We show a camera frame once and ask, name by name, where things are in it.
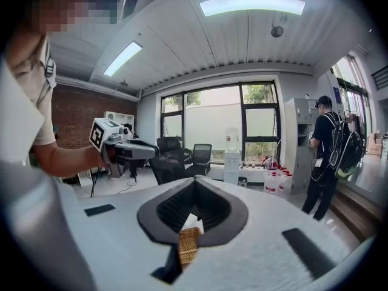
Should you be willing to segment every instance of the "brick wall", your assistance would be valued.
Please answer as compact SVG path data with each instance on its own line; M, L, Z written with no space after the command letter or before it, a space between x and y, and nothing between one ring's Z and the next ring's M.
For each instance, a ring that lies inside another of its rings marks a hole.
M105 111L136 117L135 102L76 87L57 85L53 90L52 121L58 128L60 147L77 149L90 146L89 133L94 118Z

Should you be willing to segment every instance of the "railing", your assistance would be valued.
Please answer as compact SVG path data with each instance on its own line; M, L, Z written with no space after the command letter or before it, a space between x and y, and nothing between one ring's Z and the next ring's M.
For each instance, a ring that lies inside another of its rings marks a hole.
M379 71L372 74L372 78L375 80L377 90L381 90L388 86L388 65Z

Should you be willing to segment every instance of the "backpack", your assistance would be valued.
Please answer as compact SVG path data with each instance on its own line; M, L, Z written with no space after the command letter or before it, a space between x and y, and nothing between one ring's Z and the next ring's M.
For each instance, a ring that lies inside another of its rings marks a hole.
M346 121L336 113L323 114L334 126L327 167L339 179L350 176L363 157L363 142L357 132L350 132Z

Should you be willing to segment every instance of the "black t-shirt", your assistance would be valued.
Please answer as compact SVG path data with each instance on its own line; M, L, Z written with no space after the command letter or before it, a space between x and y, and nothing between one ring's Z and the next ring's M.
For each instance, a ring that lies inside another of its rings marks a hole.
M340 116L335 112L329 112L328 115L333 115L335 119L340 119ZM332 141L333 130L334 125L330 122L329 118L320 115L316 119L313 137L321 141L316 150L316 158L323 158L323 164L326 165L329 160L329 147Z

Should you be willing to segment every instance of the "ceiling lamp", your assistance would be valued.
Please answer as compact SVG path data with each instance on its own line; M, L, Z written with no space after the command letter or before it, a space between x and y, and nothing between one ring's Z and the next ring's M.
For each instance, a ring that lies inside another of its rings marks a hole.
M107 70L104 72L105 75L112 76L117 69L119 69L124 63L130 59L134 54L142 49L142 46L133 41L123 50L119 56L109 65Z
M200 6L205 16L240 10L273 10L302 15L304 4L300 0L208 0Z

